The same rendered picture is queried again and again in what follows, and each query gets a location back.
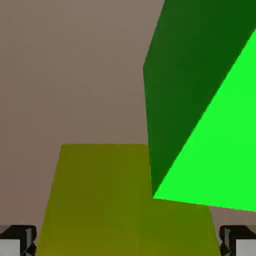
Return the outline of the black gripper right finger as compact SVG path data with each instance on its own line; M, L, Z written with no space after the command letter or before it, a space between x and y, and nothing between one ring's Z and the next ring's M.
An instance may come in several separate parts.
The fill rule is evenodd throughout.
M221 256L239 256L238 241L256 241L256 225L222 225L219 238Z

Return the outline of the large yellow box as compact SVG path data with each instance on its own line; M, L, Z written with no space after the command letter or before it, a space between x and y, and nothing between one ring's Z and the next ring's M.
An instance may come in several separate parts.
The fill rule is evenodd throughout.
M152 198L144 144L64 144L36 256L221 256L207 206Z

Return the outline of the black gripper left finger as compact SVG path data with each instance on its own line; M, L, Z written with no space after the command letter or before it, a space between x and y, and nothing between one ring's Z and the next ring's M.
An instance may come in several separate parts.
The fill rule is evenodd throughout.
M34 225L0 225L0 256L36 256Z

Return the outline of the large green box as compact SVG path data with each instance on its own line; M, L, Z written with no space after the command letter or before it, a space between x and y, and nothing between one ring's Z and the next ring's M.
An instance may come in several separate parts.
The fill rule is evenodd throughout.
M256 212L256 0L164 0L143 81L152 197Z

